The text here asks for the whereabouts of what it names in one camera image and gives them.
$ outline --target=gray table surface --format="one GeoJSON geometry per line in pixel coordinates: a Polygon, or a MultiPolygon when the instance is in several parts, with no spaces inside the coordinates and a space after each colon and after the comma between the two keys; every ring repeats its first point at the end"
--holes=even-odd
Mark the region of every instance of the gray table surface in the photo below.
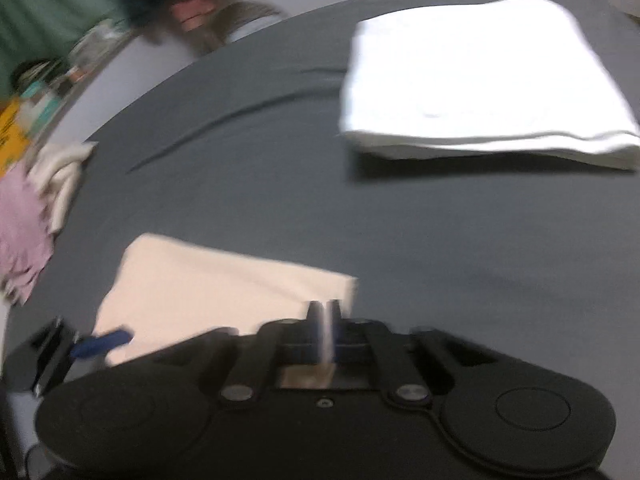
{"type": "MultiPolygon", "coordinates": [[[[10,316],[6,349],[56,315],[90,331],[144,232],[300,262],[358,277],[354,316],[429,324],[593,384],[618,414],[604,471],[636,480],[638,176],[535,156],[389,162],[337,135],[357,22],[489,1],[319,9],[222,48],[126,108],[93,137],[97,153],[32,298],[10,316]]],[[[553,1],[640,116],[637,26],[605,0],[553,1]]]]}

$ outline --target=pink cloth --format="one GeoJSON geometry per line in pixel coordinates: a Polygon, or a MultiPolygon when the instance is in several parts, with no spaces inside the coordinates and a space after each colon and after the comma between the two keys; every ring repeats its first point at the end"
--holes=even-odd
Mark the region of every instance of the pink cloth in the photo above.
{"type": "Polygon", "coordinates": [[[53,254],[46,204],[27,180],[23,161],[0,178],[0,278],[21,303],[53,254]]]}

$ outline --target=stack of white cloth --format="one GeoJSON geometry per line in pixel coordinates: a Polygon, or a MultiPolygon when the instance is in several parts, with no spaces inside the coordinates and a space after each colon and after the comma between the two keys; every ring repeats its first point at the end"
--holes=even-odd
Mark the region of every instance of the stack of white cloth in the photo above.
{"type": "Polygon", "coordinates": [[[388,158],[640,160],[629,104],[573,15],[547,0],[420,7],[359,23],[340,129],[388,158]]]}

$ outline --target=green fabric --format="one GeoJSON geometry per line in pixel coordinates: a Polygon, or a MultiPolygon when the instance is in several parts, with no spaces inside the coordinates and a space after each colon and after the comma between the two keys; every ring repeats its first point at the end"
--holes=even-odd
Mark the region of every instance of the green fabric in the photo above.
{"type": "Polygon", "coordinates": [[[12,93],[9,76],[18,64],[66,56],[105,18],[123,20],[118,0],[0,0],[0,100],[12,93]]]}

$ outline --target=folded cloth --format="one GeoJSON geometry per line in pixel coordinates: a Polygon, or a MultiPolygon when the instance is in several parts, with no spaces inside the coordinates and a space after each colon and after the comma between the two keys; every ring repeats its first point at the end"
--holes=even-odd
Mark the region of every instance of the folded cloth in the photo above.
{"type": "Polygon", "coordinates": [[[21,160],[0,178],[0,290],[9,303],[27,301],[52,254],[46,207],[21,160]]]}
{"type": "Polygon", "coordinates": [[[342,132],[389,158],[535,152],[632,168],[640,127],[575,18],[546,0],[358,24],[342,132]]]}
{"type": "Polygon", "coordinates": [[[81,163],[91,155],[95,145],[96,142],[46,144],[37,153],[28,179],[47,206],[49,233],[57,234],[64,226],[80,182],[81,163]]]}
{"type": "Polygon", "coordinates": [[[94,332],[133,331],[129,345],[108,355],[114,365],[216,327],[247,334],[304,317],[311,300],[340,300],[348,313],[354,287],[351,276],[144,234],[126,249],[94,332]]]}

